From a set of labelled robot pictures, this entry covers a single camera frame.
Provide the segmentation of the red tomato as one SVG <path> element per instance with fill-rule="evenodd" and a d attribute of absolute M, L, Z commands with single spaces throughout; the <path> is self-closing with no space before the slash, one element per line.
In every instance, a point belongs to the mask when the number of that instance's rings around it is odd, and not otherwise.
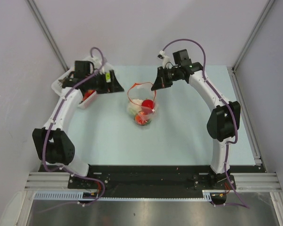
<path fill-rule="evenodd" d="M 155 103 L 151 99 L 145 99 L 142 102 L 142 107 L 153 109 L 155 107 Z"/>

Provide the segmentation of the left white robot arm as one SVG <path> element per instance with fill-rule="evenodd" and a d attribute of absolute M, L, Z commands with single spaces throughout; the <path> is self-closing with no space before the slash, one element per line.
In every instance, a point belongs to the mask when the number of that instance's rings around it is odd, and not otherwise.
<path fill-rule="evenodd" d="M 69 124 L 76 109 L 85 109 L 89 105 L 92 96 L 85 97 L 88 91 L 106 94 L 123 92 L 124 89 L 117 81 L 113 66 L 97 57 L 75 61 L 75 65 L 51 87 L 59 95 L 57 105 L 43 127 L 32 133 L 38 157 L 43 165 L 54 164 L 79 175 L 79 184 L 90 188 L 95 177 L 88 172 L 89 164 L 75 153 L 75 145 L 67 135 Z"/>

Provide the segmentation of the green scallion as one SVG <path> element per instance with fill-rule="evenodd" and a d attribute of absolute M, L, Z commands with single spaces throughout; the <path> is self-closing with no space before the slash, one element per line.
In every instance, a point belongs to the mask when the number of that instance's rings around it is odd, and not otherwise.
<path fill-rule="evenodd" d="M 130 116 L 135 117 L 141 111 L 141 108 L 140 107 L 129 107 L 127 110 Z"/>

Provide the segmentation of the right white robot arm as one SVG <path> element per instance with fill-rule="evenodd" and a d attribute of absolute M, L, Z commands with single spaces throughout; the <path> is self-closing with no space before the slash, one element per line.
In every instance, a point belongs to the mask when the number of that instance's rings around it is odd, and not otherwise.
<path fill-rule="evenodd" d="M 211 171 L 205 177 L 205 183 L 214 189 L 233 188 L 228 159 L 230 144 L 238 141 L 241 116 L 239 102 L 224 97 L 208 78 L 205 64 L 192 62 L 186 49 L 173 53 L 175 65 L 172 67 L 167 66 L 169 57 L 163 50 L 158 58 L 162 59 L 162 66 L 158 67 L 151 90 L 169 88 L 174 81 L 184 80 L 198 92 L 210 110 L 207 131 L 213 139 Z"/>

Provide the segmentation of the red watermelon slice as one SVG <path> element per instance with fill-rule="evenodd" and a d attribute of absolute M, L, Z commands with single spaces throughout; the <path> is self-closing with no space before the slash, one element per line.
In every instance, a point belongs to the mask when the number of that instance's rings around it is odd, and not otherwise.
<path fill-rule="evenodd" d="M 89 89 L 85 92 L 82 101 L 85 101 L 86 99 L 88 99 L 90 96 L 92 96 L 94 93 L 96 93 L 95 90 Z"/>

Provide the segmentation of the clear orange zip top bag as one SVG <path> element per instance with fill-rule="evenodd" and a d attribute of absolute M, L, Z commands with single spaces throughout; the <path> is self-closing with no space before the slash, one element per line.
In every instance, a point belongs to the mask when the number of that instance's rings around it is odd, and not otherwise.
<path fill-rule="evenodd" d="M 158 108 L 158 104 L 156 102 L 157 92 L 151 90 L 152 85 L 153 83 L 151 82 L 134 83 L 127 91 L 128 102 L 132 99 L 141 99 L 143 101 L 145 99 L 151 99 L 154 101 L 155 107 L 153 109 L 141 107 L 141 111 L 138 113 L 142 118 L 148 121 L 148 124 L 146 125 L 151 123 Z"/>

